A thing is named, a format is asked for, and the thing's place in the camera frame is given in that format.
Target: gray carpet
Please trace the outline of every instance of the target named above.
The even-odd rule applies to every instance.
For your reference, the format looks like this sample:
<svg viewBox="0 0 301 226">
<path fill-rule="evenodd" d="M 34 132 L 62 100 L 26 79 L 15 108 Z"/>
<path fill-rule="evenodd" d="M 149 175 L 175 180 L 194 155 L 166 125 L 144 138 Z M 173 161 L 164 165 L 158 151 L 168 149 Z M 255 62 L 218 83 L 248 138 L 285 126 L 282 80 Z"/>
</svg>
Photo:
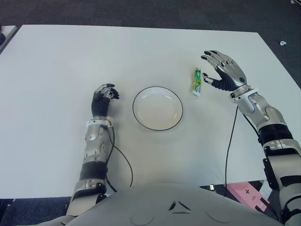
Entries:
<svg viewBox="0 0 301 226">
<path fill-rule="evenodd" d="M 300 15 L 300 6 L 289 0 L 0 1 L 0 23 L 18 28 L 23 24 L 79 24 L 258 32 L 299 87 Z M 280 46 L 281 40 L 287 45 Z M 218 193 L 223 192 L 220 186 Z M 270 201 L 279 211 L 277 196 L 273 192 Z M 68 200 L 16 200 L 6 209 L 1 226 L 36 224 L 58 217 Z"/>
</svg>

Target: plate rim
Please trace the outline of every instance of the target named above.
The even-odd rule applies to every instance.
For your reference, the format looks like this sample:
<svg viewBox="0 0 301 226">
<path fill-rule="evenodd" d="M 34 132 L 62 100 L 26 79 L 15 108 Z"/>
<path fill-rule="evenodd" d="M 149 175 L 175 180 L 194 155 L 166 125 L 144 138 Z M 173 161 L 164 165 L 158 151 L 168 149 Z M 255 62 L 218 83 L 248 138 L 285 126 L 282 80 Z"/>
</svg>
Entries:
<svg viewBox="0 0 301 226">
<path fill-rule="evenodd" d="M 146 87 L 146 88 L 142 89 L 139 93 L 137 93 L 136 96 L 135 96 L 135 98 L 134 98 L 134 100 L 133 100 L 133 103 L 132 103 L 132 110 L 133 110 L 133 115 L 134 115 L 135 119 L 136 119 L 137 122 L 139 122 L 139 124 L 142 125 L 142 126 L 144 126 L 144 125 L 137 119 L 137 117 L 136 117 L 136 115 L 135 115 L 135 112 L 134 112 L 134 103 L 135 103 L 135 100 L 136 100 L 137 96 L 138 96 L 142 91 L 144 91 L 144 90 L 146 90 L 146 89 L 149 89 L 149 88 L 164 88 L 164 89 L 167 89 L 167 90 L 171 91 L 173 94 L 175 94 L 175 92 L 173 92 L 172 90 L 170 90 L 170 89 L 168 89 L 168 88 L 165 88 L 165 87 L 162 87 L 162 86 L 149 86 L 149 87 Z M 167 129 L 151 129 L 151 128 L 148 128 L 147 126 L 144 126 L 145 128 L 148 128 L 148 129 L 153 130 L 153 131 L 165 131 L 165 130 L 169 130 L 169 129 L 175 127 L 175 126 L 181 121 L 181 119 L 182 119 L 182 117 L 183 117 L 183 111 L 184 111 L 184 109 L 183 109 L 183 104 L 182 104 L 182 101 L 181 101 L 181 99 L 179 98 L 179 96 L 176 95 L 176 94 L 175 94 L 175 96 L 179 99 L 179 101 L 180 101 L 180 103 L 181 103 L 181 107 L 182 107 L 182 114 L 181 114 L 181 117 L 180 117 L 180 119 L 178 120 L 178 122 L 177 122 L 175 125 L 173 125 L 172 127 L 167 128 Z"/>
</svg>

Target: white table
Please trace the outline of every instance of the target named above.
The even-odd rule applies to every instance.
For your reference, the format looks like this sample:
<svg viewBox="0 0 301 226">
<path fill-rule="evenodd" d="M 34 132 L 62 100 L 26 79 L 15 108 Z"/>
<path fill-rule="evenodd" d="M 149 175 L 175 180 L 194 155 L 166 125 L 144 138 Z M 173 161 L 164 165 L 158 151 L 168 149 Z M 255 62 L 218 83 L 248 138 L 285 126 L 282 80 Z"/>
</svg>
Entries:
<svg viewBox="0 0 301 226">
<path fill-rule="evenodd" d="M 2 49 L 4 48 L 5 44 L 8 42 L 8 40 L 15 33 L 16 30 L 17 30 L 16 26 L 2 26 L 1 32 L 5 35 L 6 39 L 5 39 L 4 43 L 2 43 L 0 45 L 0 53 L 1 53 Z"/>
<path fill-rule="evenodd" d="M 134 185 L 224 183 L 236 106 L 229 92 L 207 84 L 201 97 L 191 93 L 195 67 L 217 78 L 200 59 L 211 49 L 237 61 L 300 143 L 301 91 L 257 33 L 25 25 L 0 55 L 0 198 L 72 195 L 93 92 L 108 82 L 120 93 L 109 115 L 115 120 L 116 145 L 133 166 Z M 182 100 L 182 120 L 171 130 L 151 131 L 134 118 L 132 101 L 149 86 L 169 88 Z M 264 157 L 238 113 L 228 182 L 264 179 Z M 127 188 L 129 168 L 117 151 L 108 176 L 117 189 Z"/>
</svg>

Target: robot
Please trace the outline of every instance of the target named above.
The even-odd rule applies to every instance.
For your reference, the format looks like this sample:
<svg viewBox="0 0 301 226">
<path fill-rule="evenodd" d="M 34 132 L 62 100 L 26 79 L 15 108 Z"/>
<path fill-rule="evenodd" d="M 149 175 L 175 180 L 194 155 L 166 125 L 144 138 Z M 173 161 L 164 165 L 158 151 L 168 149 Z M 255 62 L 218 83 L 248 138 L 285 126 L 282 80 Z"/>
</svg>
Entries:
<svg viewBox="0 0 301 226">
<path fill-rule="evenodd" d="M 264 171 L 272 189 L 279 190 L 281 221 L 301 225 L 301 147 L 293 139 L 282 114 L 247 84 L 237 63 L 218 51 L 205 51 L 221 80 L 203 73 L 206 83 L 231 91 L 230 98 L 256 126 L 258 142 L 266 158 Z M 110 143 L 107 117 L 112 99 L 119 94 L 112 84 L 101 85 L 92 100 L 93 118 L 87 123 L 86 149 L 80 178 L 75 185 L 66 216 L 42 226 L 276 226 L 274 219 L 219 194 L 177 184 L 131 187 L 106 196 L 106 173 Z"/>
</svg>

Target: toothpaste tube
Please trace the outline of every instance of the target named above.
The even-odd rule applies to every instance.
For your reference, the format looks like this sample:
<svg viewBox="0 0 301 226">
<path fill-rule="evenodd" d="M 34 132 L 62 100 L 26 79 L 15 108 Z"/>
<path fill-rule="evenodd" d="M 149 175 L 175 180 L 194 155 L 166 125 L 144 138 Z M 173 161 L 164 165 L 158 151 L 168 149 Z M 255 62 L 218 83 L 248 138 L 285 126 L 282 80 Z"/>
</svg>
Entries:
<svg viewBox="0 0 301 226">
<path fill-rule="evenodd" d="M 201 85 L 202 85 L 201 69 L 196 68 L 193 75 L 192 93 L 198 97 L 200 96 Z"/>
</svg>

